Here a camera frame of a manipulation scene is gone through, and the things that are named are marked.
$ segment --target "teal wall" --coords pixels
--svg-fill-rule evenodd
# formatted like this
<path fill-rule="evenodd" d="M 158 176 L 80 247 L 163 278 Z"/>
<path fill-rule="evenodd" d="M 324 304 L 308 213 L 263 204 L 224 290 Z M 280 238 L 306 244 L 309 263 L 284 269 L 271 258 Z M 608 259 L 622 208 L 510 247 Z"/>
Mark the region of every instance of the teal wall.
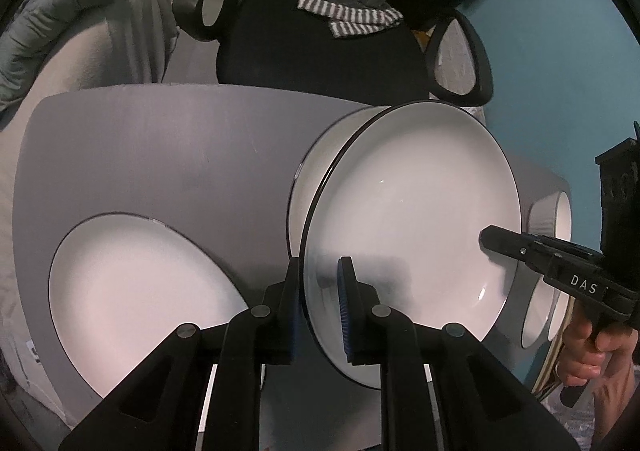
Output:
<path fill-rule="evenodd" d="M 640 120 L 640 46 L 610 0 L 473 0 L 493 74 L 489 129 L 505 150 L 564 177 L 574 241 L 600 244 L 594 157 Z"/>

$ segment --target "gray cushion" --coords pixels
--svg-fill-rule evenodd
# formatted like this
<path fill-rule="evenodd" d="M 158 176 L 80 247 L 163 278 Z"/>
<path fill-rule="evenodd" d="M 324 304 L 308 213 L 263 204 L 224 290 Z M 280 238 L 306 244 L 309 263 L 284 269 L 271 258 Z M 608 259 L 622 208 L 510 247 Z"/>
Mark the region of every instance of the gray cushion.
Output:
<path fill-rule="evenodd" d="M 86 9 L 114 0 L 38 0 L 0 37 L 0 111 L 20 104 L 60 34 Z"/>

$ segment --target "human hand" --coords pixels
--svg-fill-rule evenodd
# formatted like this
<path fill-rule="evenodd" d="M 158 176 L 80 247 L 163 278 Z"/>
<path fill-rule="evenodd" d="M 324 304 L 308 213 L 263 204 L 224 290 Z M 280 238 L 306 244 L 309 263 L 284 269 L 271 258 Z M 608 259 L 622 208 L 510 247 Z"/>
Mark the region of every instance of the human hand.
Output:
<path fill-rule="evenodd" d="M 565 386 L 583 386 L 588 380 L 597 379 L 596 387 L 601 387 L 631 365 L 638 331 L 622 323 L 613 323 L 598 334 L 594 344 L 589 339 L 592 330 L 584 308 L 576 302 L 571 323 L 562 333 L 564 348 L 556 368 Z M 603 370 L 600 368 L 607 352 L 611 352 L 611 360 L 601 376 Z"/>

